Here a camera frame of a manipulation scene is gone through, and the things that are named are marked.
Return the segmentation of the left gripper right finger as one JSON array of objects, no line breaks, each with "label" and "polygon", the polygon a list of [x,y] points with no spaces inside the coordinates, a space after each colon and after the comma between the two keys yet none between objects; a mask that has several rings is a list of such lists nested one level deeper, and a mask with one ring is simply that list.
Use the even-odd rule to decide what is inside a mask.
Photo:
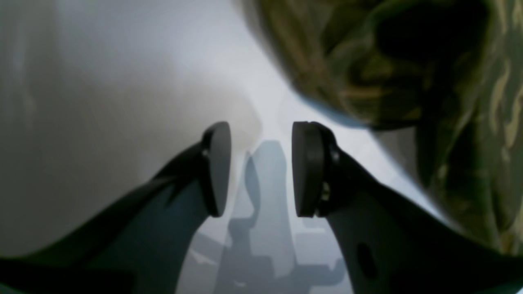
[{"label": "left gripper right finger", "polygon": [[486,249],[381,184],[317,122],[294,122],[297,216],[325,218],[355,294],[517,294],[522,258]]}]

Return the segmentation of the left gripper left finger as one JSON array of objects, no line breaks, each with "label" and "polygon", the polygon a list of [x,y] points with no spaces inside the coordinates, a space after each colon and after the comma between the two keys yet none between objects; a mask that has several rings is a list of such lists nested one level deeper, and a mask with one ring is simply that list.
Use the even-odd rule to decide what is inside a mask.
[{"label": "left gripper left finger", "polygon": [[191,241],[223,215],[229,123],[209,126],[146,183],[64,238],[1,259],[2,294],[173,294]]}]

